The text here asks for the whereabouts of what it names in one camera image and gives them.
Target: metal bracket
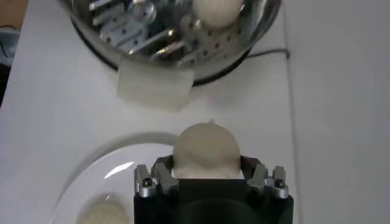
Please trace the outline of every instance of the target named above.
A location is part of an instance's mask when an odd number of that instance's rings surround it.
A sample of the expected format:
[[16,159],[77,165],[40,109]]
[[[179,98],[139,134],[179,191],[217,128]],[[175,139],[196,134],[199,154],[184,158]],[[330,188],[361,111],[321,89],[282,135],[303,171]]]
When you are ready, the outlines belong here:
[[[166,169],[168,170],[168,172],[172,173],[172,169],[173,169],[173,156],[172,155],[169,155],[166,157],[158,157],[154,164],[157,164],[157,163],[163,163],[164,166],[166,167]],[[154,176],[154,167],[152,167],[152,176]]]
[[161,186],[163,194],[175,196],[179,192],[179,181],[172,177],[163,163],[154,164],[153,175]]
[[276,166],[272,171],[272,179],[274,180],[272,195],[275,198],[288,198],[288,186],[286,184],[286,172],[284,167]]
[[141,198],[153,197],[156,194],[156,184],[147,171],[146,165],[138,165],[134,170],[135,193]]
[[265,179],[268,177],[268,169],[264,164],[257,164],[253,177],[246,181],[250,191],[256,191],[258,195],[264,194]]
[[282,166],[276,166],[270,177],[268,169],[258,159],[242,156],[241,170],[247,180],[248,193],[260,197],[264,194],[264,189],[269,187],[274,198],[288,198],[286,172]]

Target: screw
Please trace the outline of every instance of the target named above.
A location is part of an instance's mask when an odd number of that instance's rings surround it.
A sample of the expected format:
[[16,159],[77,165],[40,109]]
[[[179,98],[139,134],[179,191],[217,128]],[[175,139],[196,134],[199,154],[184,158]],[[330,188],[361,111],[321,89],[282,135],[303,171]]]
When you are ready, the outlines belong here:
[[168,190],[168,195],[171,196],[171,197],[176,196],[176,195],[177,195],[177,189],[175,189],[175,188],[170,188],[170,189]]
[[285,182],[283,180],[276,180],[275,187],[283,188],[283,187],[285,187]]
[[198,40],[193,40],[193,46],[197,46],[198,45]]
[[153,183],[153,180],[151,178],[145,178],[143,181],[142,181],[142,185],[144,187],[150,187]]

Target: white plate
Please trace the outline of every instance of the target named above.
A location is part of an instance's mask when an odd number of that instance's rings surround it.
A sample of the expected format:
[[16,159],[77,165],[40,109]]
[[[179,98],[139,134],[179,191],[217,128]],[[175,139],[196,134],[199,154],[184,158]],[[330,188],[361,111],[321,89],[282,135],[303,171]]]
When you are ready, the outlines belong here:
[[122,204],[133,223],[134,169],[146,164],[150,170],[158,157],[172,154],[172,146],[140,144],[103,156],[85,169],[62,195],[51,224],[76,224],[79,213],[101,195],[111,194]]

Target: black cable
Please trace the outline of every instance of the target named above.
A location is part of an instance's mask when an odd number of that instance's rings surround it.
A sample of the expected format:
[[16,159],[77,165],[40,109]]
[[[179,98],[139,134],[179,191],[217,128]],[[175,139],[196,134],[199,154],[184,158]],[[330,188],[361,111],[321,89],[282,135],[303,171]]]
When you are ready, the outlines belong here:
[[9,27],[9,28],[13,28],[14,30],[17,30],[17,28],[15,26],[13,26],[13,25],[1,25],[0,29],[1,28],[5,28],[5,27]]
[[206,78],[195,80],[193,83],[193,87],[208,84],[210,82],[214,82],[215,80],[222,78],[223,76],[227,76],[228,74],[230,74],[230,72],[232,72],[234,69],[236,69],[247,58],[249,53],[250,53],[250,50],[245,52],[245,54],[243,56],[241,56],[241,58],[239,58],[236,62],[234,62],[232,65],[225,68],[224,70],[222,70],[214,75],[208,76]]
[[2,49],[2,52],[3,52],[4,56],[5,56],[6,58],[8,58],[8,55],[7,55],[7,53],[5,52],[4,45],[2,44],[1,40],[0,40],[0,46],[1,46],[1,49]]
[[276,48],[276,49],[272,49],[272,50],[268,50],[268,51],[263,51],[263,52],[259,52],[259,53],[254,53],[254,54],[250,54],[248,55],[247,58],[255,58],[255,57],[260,57],[260,56],[264,56],[264,55],[268,55],[268,54],[274,54],[274,53],[283,53],[286,55],[286,58],[289,59],[290,58],[290,51],[287,49],[287,48]]

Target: white dough ball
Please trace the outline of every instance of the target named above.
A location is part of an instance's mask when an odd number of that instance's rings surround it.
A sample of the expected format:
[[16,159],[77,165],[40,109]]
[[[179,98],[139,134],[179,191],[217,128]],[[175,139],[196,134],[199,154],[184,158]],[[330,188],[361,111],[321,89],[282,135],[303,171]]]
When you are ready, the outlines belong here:
[[127,224],[126,212],[115,201],[99,201],[79,217],[77,224]]
[[219,29],[234,23],[242,4],[242,0],[193,0],[193,10],[208,27]]
[[213,122],[187,128],[175,143],[173,157],[177,178],[237,178],[241,170],[234,136]]

